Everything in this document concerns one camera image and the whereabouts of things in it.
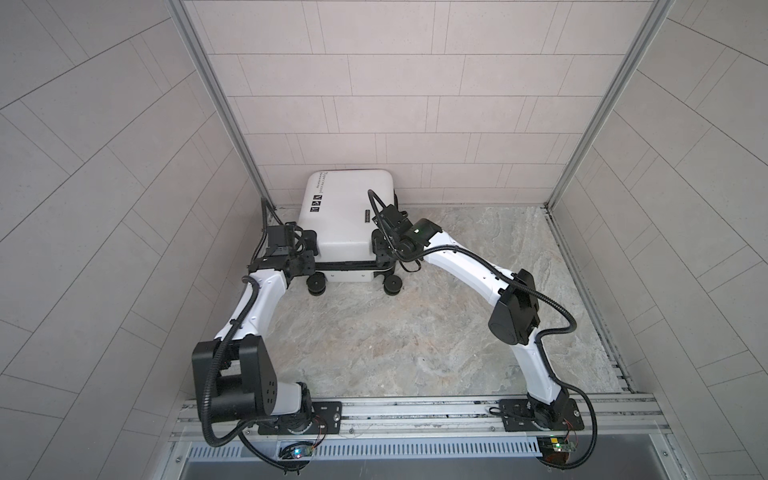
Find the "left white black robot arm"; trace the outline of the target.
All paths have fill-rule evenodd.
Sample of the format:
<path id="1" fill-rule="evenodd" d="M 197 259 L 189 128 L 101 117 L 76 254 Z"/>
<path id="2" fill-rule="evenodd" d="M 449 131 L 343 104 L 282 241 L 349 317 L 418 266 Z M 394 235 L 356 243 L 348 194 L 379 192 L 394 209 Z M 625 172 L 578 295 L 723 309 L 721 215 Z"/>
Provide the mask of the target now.
<path id="1" fill-rule="evenodd" d="M 192 353 L 198 417 L 211 447 L 254 424 L 302 433 L 314 423 L 308 387 L 278 380 L 263 336 L 291 280 L 315 273 L 317 233 L 288 222 L 267 226 L 262 242 L 265 253 L 251 260 L 230 320 Z"/>

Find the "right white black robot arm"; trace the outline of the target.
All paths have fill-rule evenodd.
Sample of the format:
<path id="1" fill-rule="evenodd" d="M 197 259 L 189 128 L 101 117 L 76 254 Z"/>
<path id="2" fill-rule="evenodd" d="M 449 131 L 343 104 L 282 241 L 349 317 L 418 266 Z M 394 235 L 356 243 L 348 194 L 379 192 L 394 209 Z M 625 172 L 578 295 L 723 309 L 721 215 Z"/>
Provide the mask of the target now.
<path id="1" fill-rule="evenodd" d="M 393 204 L 385 206 L 376 195 L 370 198 L 372 220 L 390 253 L 399 261 L 437 266 L 464 282 L 493 306 L 488 328 L 509 345 L 527 386 L 529 418 L 543 430 L 553 430 L 565 421 L 569 393 L 586 403 L 591 416 L 591 438 L 583 455 L 558 464 L 545 458 L 540 463 L 558 470 L 585 464 L 597 444 L 598 423 L 594 406 L 580 388 L 561 380 L 544 348 L 547 336 L 566 335 L 577 329 L 573 315 L 535 288 L 530 272 L 503 269 L 460 245 L 434 222 L 422 218 L 413 223 Z"/>

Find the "white suitcase with black lining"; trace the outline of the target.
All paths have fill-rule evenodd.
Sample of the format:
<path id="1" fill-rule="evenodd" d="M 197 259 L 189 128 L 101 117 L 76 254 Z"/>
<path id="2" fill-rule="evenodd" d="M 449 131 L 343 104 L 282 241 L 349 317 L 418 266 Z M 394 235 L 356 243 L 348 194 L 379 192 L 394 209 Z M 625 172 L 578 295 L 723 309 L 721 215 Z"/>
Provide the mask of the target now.
<path id="1" fill-rule="evenodd" d="M 306 281 L 310 294 L 323 294 L 329 282 L 370 282 L 377 276 L 386 294 L 400 292 L 397 260 L 374 223 L 370 190 L 386 206 L 396 203 L 393 177 L 385 170 L 310 175 L 298 220 L 300 227 L 316 233 L 315 270 Z"/>

